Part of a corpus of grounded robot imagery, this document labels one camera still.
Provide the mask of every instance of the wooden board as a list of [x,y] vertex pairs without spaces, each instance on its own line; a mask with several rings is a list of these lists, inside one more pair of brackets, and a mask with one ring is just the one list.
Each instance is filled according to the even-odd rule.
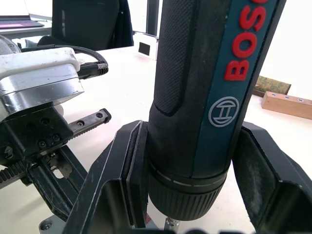
[[266,92],[262,108],[291,116],[312,119],[312,101],[284,94]]

